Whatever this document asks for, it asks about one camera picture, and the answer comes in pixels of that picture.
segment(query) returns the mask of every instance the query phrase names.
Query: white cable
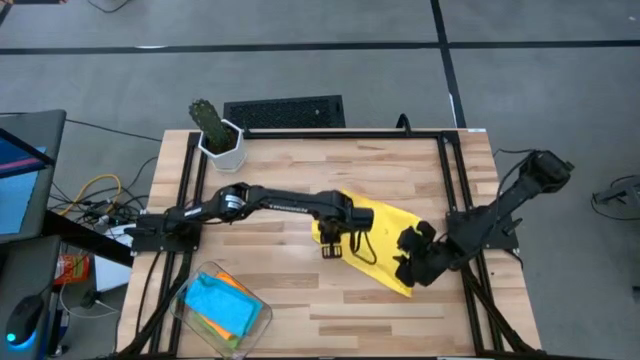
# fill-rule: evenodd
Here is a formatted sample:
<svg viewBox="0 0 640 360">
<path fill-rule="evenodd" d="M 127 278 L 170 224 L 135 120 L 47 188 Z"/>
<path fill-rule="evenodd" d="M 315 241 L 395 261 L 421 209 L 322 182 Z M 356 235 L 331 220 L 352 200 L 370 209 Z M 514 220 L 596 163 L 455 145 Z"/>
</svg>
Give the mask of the white cable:
<svg viewBox="0 0 640 360">
<path fill-rule="evenodd" d="M 78 315 L 78 314 L 72 312 L 71 310 L 69 310 L 69 308 L 64 304 L 64 299 L 63 299 L 62 295 L 64 293 L 64 288 L 66 286 L 67 286 L 67 284 L 65 283 L 64 285 L 62 285 L 62 289 L 60 289 L 60 305 L 62 305 L 62 308 L 65 309 L 69 313 L 69 315 L 72 315 L 72 316 L 75 316 L 75 317 L 78 317 L 78 318 L 81 318 L 81 319 L 99 319 L 99 318 L 103 318 L 103 317 L 106 317 L 106 316 L 110 316 L 110 315 L 113 315 L 113 314 L 119 314 L 120 313 L 120 311 L 111 311 L 111 312 L 108 312 L 106 314 L 96 315 L 96 316 Z"/>
</svg>

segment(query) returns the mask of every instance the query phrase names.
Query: blue cloth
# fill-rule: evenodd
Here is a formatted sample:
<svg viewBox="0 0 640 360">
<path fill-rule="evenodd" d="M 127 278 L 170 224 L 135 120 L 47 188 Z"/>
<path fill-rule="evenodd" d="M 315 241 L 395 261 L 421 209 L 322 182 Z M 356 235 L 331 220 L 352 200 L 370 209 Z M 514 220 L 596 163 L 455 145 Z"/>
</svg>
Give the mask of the blue cloth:
<svg viewBox="0 0 640 360">
<path fill-rule="evenodd" d="M 249 332 L 262 309 L 260 301 L 205 273 L 191 284 L 185 303 L 238 337 Z"/>
</svg>

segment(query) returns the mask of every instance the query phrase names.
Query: white pot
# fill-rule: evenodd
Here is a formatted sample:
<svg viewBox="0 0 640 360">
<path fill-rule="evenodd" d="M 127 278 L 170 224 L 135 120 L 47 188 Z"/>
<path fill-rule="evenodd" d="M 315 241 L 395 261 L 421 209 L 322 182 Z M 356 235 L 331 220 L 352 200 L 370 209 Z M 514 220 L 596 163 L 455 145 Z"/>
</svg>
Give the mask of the white pot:
<svg viewBox="0 0 640 360">
<path fill-rule="evenodd" d="M 200 133 L 200 142 L 198 143 L 198 147 L 203 153 L 207 154 L 211 162 L 213 162 L 213 166 L 216 170 L 222 172 L 236 172 L 247 159 L 247 151 L 244 148 L 242 129 L 224 119 L 222 119 L 222 123 L 230 127 L 231 130 L 235 131 L 238 135 L 236 146 L 222 154 L 214 154 L 204 146 L 204 133 Z"/>
</svg>

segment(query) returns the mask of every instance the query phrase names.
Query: orange cloth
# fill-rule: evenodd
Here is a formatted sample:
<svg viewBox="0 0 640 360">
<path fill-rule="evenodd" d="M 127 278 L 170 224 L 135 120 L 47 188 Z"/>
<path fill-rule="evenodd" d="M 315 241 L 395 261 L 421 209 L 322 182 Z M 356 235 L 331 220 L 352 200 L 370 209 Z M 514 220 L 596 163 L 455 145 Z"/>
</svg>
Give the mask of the orange cloth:
<svg viewBox="0 0 640 360">
<path fill-rule="evenodd" d="M 240 283 L 238 283 L 237 281 L 235 281 L 231 275 L 227 274 L 227 273 L 223 273 L 220 272 L 218 274 L 216 274 L 215 276 L 216 278 L 226 282 L 227 284 L 233 286 L 234 288 L 241 290 L 242 292 L 244 292 L 245 294 L 247 293 L 247 289 L 240 285 Z M 222 336 L 225 340 L 229 340 L 233 337 L 233 334 L 231 334 L 230 332 L 228 332 L 227 330 L 223 329 L 220 325 L 214 323 L 213 321 L 207 319 L 206 317 L 200 315 L 200 317 L 202 317 L 202 319 L 207 323 L 207 325 L 211 326 L 215 331 L 218 332 L 218 334 L 220 334 L 220 336 Z"/>
</svg>

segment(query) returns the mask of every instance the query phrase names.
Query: computer mouse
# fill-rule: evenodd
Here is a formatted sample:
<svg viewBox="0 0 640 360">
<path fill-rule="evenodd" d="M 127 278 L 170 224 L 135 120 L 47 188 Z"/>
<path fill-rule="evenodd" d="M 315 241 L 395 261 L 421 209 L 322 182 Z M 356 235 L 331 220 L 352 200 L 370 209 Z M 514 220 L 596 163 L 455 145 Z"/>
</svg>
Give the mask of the computer mouse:
<svg viewBox="0 0 640 360">
<path fill-rule="evenodd" d="M 7 321 L 5 338 L 10 345 L 20 346 L 31 339 L 43 308 L 44 301 L 40 295 L 31 295 L 20 300 Z"/>
</svg>

